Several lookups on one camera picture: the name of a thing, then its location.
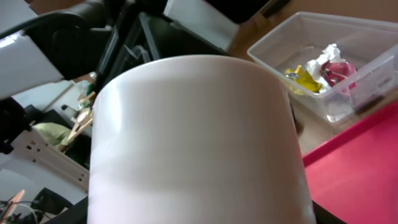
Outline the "red foil wrapper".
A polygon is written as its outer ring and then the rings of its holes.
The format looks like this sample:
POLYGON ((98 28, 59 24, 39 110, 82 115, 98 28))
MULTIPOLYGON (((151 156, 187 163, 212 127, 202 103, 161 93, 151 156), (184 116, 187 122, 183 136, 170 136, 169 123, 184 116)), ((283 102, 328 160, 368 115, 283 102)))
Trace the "red foil wrapper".
POLYGON ((356 72, 356 67, 348 62, 325 62, 320 69, 320 75, 326 82, 334 87, 339 82, 349 78, 356 72))

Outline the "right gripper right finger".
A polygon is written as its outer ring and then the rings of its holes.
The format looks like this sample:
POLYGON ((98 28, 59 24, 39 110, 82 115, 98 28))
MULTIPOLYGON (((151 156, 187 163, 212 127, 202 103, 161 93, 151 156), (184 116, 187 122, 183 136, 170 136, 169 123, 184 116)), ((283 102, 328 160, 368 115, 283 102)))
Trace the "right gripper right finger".
POLYGON ((346 222, 325 210, 315 201, 312 201, 312 204, 317 224, 346 224, 346 222))

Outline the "pink cup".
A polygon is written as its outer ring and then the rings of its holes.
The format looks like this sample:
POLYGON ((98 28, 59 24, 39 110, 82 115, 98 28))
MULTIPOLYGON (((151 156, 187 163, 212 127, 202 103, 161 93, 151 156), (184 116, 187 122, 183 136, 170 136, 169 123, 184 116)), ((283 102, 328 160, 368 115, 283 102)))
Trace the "pink cup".
POLYGON ((216 55, 146 63, 94 103, 89 223, 315 223, 287 90, 216 55))

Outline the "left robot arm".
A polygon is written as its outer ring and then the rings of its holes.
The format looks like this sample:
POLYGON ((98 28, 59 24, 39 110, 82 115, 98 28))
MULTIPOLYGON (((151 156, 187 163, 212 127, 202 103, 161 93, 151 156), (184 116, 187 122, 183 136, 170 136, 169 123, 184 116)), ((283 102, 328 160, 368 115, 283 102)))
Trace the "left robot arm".
POLYGON ((95 91, 143 63, 224 51, 162 14, 164 1, 85 1, 1 34, 1 98, 97 74, 95 91))

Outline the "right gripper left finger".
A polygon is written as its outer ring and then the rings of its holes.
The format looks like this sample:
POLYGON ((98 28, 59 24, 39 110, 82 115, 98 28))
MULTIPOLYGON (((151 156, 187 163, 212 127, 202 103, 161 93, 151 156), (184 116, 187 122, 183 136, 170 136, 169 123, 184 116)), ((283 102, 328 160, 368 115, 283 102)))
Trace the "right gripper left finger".
POLYGON ((45 224, 87 224, 88 219, 88 197, 72 204, 62 196, 52 195, 40 199, 40 207, 45 212, 58 212, 45 224))

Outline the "yellow foil wrapper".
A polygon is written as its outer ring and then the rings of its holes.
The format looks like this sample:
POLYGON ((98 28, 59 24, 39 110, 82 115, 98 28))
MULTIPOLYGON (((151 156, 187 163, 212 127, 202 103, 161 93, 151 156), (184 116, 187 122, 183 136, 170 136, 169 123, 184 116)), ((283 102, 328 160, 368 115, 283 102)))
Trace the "yellow foil wrapper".
POLYGON ((301 65, 298 65, 295 70, 287 69, 285 76, 314 93, 318 93, 322 88, 322 84, 316 82, 301 65))

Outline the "white tissue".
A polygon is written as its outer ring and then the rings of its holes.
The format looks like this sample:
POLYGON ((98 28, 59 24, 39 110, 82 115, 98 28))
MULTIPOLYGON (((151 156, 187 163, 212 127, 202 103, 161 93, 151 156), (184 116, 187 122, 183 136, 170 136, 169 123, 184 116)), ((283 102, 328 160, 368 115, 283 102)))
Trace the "white tissue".
POLYGON ((315 60, 309 60, 305 68, 307 72, 312 76, 312 78, 322 84, 322 88, 318 93, 326 92, 331 89, 331 86, 326 82, 326 80, 320 75, 321 66, 327 62, 345 62, 346 60, 341 58, 341 51, 336 44, 329 44, 322 54, 315 60))

